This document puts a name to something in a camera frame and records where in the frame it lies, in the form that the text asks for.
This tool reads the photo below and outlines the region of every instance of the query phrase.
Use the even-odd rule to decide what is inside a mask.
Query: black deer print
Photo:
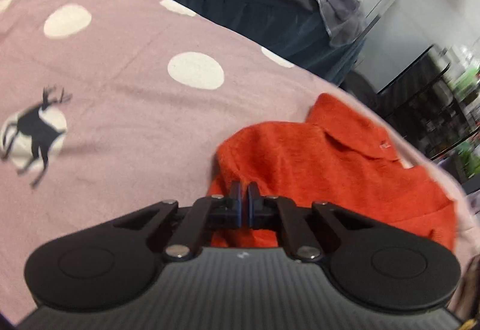
[[[65,90],[62,89],[61,96],[59,99],[54,98],[49,100],[49,94],[54,92],[55,88],[45,88],[43,89],[43,100],[40,104],[35,105],[34,107],[27,110],[23,115],[21,115],[17,121],[13,121],[8,123],[5,128],[5,133],[3,134],[3,149],[5,150],[5,145],[7,143],[7,133],[9,129],[16,128],[16,132],[13,137],[10,139],[10,143],[5,150],[5,153],[1,156],[3,161],[8,159],[8,156],[11,152],[11,148],[14,145],[15,139],[18,134],[23,134],[25,136],[32,138],[32,157],[27,162],[27,164],[20,170],[18,170],[18,174],[25,173],[28,168],[34,163],[40,155],[42,156],[43,160],[43,170],[40,174],[35,178],[31,183],[30,186],[32,188],[37,187],[37,185],[42,180],[43,176],[45,175],[47,168],[49,166],[49,151],[50,147],[52,146],[55,139],[57,139],[60,135],[64,134],[65,131],[57,131],[51,125],[46,123],[40,118],[39,112],[48,109],[51,105],[54,104],[62,104],[66,103],[71,100],[71,95],[65,95]]]

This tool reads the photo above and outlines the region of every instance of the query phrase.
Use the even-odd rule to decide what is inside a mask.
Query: metal screw
[[[190,249],[183,244],[173,244],[165,249],[165,253],[174,258],[183,258],[189,255]]]
[[[297,250],[297,256],[300,258],[305,258],[306,260],[312,260],[318,257],[320,254],[321,252],[319,249],[311,246],[301,246]]]

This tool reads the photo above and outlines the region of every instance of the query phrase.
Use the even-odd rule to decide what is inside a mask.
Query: pink bedsheet
[[[426,166],[456,202],[455,254],[465,266],[479,253],[462,189],[379,117],[171,0],[0,0],[0,79],[0,148],[13,145],[0,162],[0,310],[13,322],[35,307],[23,266],[36,247],[159,200],[191,204],[224,139],[303,122],[324,92],[384,125],[406,167]],[[38,182],[44,153],[17,174],[35,148],[49,156]]]

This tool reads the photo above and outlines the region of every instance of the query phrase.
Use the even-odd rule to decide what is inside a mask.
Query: blue fabric
[[[175,0],[321,78],[339,85],[363,47],[333,48],[320,12],[284,0]]]

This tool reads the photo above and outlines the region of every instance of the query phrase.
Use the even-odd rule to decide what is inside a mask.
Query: orange shirt
[[[305,123],[265,122],[238,131],[217,150],[209,193],[255,181],[263,196],[301,207],[328,201],[453,249],[454,204],[421,166],[403,168],[387,131],[322,94]],[[214,245],[276,246],[270,231],[217,234]]]

